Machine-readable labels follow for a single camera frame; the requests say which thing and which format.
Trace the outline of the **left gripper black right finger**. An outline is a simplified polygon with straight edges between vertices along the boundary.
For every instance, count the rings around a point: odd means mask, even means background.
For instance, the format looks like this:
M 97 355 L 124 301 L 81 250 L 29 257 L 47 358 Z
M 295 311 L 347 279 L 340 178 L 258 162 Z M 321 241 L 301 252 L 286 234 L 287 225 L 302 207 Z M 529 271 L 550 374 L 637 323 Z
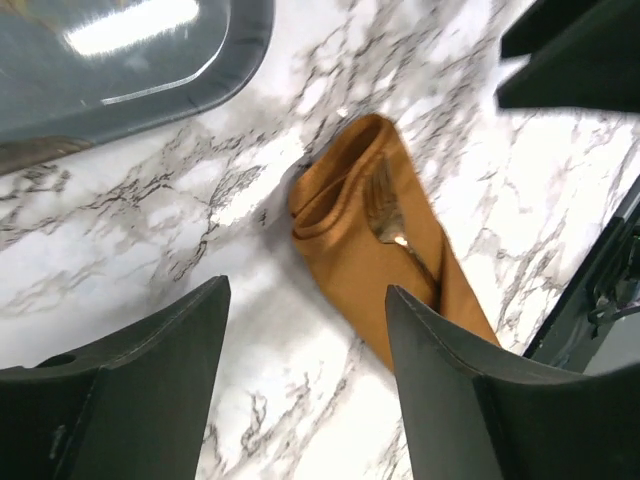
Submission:
M 386 318 L 417 479 L 635 479 L 639 369 L 518 356 L 391 286 Z

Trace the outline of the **copper fork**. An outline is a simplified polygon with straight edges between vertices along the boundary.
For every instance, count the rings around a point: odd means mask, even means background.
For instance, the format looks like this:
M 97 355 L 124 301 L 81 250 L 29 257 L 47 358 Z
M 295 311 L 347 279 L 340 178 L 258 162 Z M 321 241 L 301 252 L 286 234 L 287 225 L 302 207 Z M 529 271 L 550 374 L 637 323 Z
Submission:
M 367 177 L 363 189 L 363 202 L 372 234 L 381 244 L 402 248 L 420 270 L 433 293 L 438 296 L 440 286 L 409 241 L 404 215 L 392 179 L 391 162 L 386 156 L 380 158 Z

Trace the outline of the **teal floral serving tray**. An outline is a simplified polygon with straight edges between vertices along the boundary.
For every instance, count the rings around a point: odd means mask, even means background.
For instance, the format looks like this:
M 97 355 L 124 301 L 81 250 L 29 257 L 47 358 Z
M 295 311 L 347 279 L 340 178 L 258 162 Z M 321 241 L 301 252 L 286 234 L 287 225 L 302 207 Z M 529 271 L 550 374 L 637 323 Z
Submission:
M 1 170 L 215 108 L 262 63 L 271 1 L 5 1 Z

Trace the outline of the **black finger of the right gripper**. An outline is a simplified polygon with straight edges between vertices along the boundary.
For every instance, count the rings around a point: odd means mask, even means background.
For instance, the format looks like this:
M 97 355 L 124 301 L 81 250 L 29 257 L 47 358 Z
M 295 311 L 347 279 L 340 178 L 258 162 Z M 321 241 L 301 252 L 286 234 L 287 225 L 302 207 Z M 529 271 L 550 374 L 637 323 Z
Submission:
M 496 91 L 503 109 L 561 108 L 637 112 L 639 40 L 625 33 L 555 43 L 531 57 Z
M 569 59 L 618 59 L 613 1 L 536 1 L 502 35 L 500 57 L 559 53 Z

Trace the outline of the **orange-brown cloth napkin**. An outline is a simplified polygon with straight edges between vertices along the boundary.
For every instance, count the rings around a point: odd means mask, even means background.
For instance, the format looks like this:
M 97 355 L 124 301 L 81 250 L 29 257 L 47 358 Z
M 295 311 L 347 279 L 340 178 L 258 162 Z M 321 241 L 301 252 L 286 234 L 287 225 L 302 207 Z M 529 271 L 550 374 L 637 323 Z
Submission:
M 294 183 L 288 205 L 294 244 L 320 290 L 387 368 L 390 285 L 498 341 L 388 118 L 350 123 Z

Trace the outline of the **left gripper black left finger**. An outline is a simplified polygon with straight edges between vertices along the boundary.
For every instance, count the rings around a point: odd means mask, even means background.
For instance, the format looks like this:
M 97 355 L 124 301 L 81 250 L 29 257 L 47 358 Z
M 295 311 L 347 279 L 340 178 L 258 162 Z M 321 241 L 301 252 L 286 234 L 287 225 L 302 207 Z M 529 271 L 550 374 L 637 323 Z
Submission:
M 217 276 L 90 344 L 4 369 L 2 477 L 193 478 L 230 299 Z

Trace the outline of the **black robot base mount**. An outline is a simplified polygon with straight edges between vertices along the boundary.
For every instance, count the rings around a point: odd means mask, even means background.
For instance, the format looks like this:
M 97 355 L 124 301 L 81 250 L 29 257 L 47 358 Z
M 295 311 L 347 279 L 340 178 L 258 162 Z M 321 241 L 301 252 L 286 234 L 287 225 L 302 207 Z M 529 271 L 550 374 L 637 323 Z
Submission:
M 639 182 L 624 196 L 524 356 L 584 372 L 616 322 L 639 312 Z

